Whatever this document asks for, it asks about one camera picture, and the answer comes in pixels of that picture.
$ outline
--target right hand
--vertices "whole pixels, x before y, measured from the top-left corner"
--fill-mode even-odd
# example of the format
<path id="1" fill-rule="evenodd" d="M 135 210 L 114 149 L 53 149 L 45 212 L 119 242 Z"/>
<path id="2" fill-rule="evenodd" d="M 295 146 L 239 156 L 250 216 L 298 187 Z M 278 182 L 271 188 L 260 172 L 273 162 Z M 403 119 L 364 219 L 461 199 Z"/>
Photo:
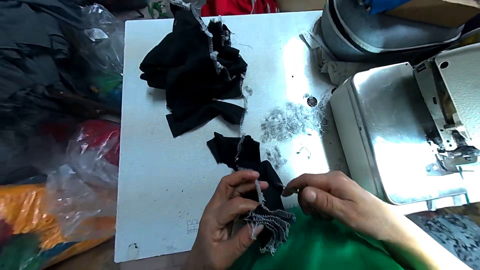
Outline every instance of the right hand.
<path id="1" fill-rule="evenodd" d="M 327 213 L 378 240 L 392 241 L 398 237 L 398 225 L 405 218 L 342 172 L 303 174 L 293 179 L 282 195 L 297 191 L 306 215 L 312 211 Z"/>

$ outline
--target dark gray cloth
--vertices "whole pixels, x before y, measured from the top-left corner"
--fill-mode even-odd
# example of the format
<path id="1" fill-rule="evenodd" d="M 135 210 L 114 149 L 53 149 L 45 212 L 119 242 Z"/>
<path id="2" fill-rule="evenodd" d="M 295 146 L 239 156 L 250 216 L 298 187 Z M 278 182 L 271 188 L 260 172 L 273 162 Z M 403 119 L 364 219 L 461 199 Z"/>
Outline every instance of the dark gray cloth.
<path id="1" fill-rule="evenodd" d="M 67 117 L 49 91 L 77 94 L 65 68 L 69 42 L 62 25 L 84 28 L 72 0 L 0 0 L 0 184 L 33 177 L 28 138 L 49 119 Z"/>

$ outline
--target finger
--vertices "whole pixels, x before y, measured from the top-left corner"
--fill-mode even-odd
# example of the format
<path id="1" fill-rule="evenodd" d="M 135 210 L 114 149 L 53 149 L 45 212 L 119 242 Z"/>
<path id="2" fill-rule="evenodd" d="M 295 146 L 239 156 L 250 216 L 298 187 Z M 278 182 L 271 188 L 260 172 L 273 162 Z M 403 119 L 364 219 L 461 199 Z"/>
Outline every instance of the finger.
<path id="1" fill-rule="evenodd" d="M 344 173 L 333 171 L 323 174 L 302 174 L 287 184 L 287 188 L 282 195 L 290 196 L 292 190 L 303 189 L 307 186 L 322 189 L 340 198 L 354 196 L 355 192 L 352 191 L 360 188 L 356 182 L 348 178 Z"/>
<path id="2" fill-rule="evenodd" d="M 302 192 L 300 191 L 298 194 L 298 201 L 299 201 L 300 208 L 305 216 L 310 216 L 312 212 L 312 207 L 305 200 L 301 199 L 302 198 L 301 194 Z"/>
<path id="3" fill-rule="evenodd" d="M 259 173 L 250 170 L 233 172 L 222 177 L 220 183 L 216 187 L 212 200 L 215 204 L 220 204 L 232 198 L 234 187 L 240 185 L 244 181 L 254 181 L 258 179 Z"/>
<path id="4" fill-rule="evenodd" d="M 309 174 L 304 173 L 299 177 L 290 181 L 287 184 L 287 187 L 284 189 L 282 195 L 290 196 L 294 190 L 301 190 L 307 186 L 314 186 L 322 190 L 330 189 L 329 187 L 328 176 L 326 174 Z"/>
<path id="5" fill-rule="evenodd" d="M 231 264 L 233 264 L 255 241 L 263 228 L 263 225 L 258 225 L 252 229 L 252 226 L 248 224 L 243 226 L 235 237 L 224 241 L 222 243 L 222 250 L 224 251 L 223 254 L 225 259 L 229 259 Z"/>
<path id="6" fill-rule="evenodd" d="M 325 212 L 333 217 L 345 220 L 345 202 L 328 192 L 308 186 L 303 189 L 299 202 L 310 206 L 314 211 Z"/>
<path id="7" fill-rule="evenodd" d="M 215 213 L 219 228 L 223 228 L 227 223 L 234 220 L 236 216 L 255 210 L 258 205 L 258 202 L 242 197 L 228 200 Z"/>
<path id="8" fill-rule="evenodd" d="M 258 181 L 258 184 L 260 185 L 260 189 L 264 190 L 266 188 L 268 188 L 268 183 L 265 182 L 265 181 Z M 233 189 L 233 195 L 232 197 L 240 197 L 240 196 L 243 196 L 243 194 L 251 191 L 251 190 L 256 190 L 257 188 L 255 187 L 255 182 L 247 182 L 247 183 L 243 183 L 243 184 L 240 184 L 238 186 L 236 186 L 234 189 Z"/>

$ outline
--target cardboard box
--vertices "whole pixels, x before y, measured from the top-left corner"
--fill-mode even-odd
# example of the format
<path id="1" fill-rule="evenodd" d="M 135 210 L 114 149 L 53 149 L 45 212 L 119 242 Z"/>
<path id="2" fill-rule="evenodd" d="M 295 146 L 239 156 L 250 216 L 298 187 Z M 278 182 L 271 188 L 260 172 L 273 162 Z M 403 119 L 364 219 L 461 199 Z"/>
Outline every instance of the cardboard box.
<path id="1" fill-rule="evenodd" d="M 480 13 L 476 0 L 411 0 L 387 14 L 445 27 L 459 27 Z"/>

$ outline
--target blue fabric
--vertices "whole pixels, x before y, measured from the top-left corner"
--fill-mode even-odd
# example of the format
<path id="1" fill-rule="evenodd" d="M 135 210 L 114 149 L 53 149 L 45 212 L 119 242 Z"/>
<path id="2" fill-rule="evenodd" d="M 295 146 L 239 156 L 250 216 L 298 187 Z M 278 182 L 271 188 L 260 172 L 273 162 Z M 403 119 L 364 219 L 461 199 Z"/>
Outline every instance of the blue fabric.
<path id="1" fill-rule="evenodd" d="M 370 14 L 392 10 L 398 6 L 409 2 L 410 0 L 366 0 L 367 5 L 371 7 Z"/>

